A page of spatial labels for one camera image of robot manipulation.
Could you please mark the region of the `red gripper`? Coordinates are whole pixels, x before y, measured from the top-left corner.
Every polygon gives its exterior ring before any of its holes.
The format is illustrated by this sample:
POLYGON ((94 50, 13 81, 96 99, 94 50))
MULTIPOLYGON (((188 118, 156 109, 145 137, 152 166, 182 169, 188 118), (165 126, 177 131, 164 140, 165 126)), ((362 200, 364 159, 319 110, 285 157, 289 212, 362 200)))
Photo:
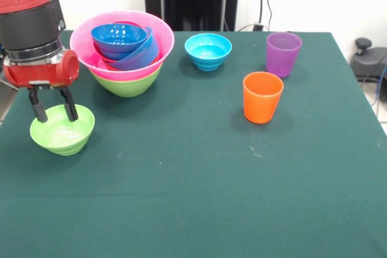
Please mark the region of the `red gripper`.
POLYGON ((53 58, 35 63, 14 63, 8 57, 3 66, 5 78, 17 87, 28 88, 29 99, 38 121, 45 123, 47 114, 39 100, 37 89, 33 86, 50 85, 60 87, 60 94, 65 99, 64 107, 69 121, 76 121, 78 114, 73 101, 70 86, 79 76, 79 60, 73 50, 63 50, 53 58))

